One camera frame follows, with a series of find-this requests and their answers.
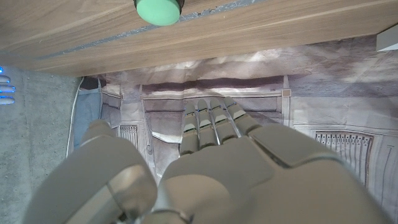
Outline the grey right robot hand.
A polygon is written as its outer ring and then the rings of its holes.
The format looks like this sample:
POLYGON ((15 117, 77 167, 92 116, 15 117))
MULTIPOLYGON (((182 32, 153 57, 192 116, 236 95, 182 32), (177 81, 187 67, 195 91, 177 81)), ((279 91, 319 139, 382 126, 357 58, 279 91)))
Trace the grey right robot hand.
POLYGON ((15 103, 15 98, 12 96, 16 92, 14 85, 11 85, 11 78, 5 74, 1 67, 1 105, 11 105, 15 103))

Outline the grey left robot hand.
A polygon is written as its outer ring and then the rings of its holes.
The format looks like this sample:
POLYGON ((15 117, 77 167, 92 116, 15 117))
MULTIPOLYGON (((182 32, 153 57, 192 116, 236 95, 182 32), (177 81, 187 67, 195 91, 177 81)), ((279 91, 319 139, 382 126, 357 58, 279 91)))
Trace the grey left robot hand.
POLYGON ((156 182, 101 119, 43 181, 24 223, 390 223, 325 146, 259 124, 232 98, 185 108, 179 157, 156 182))

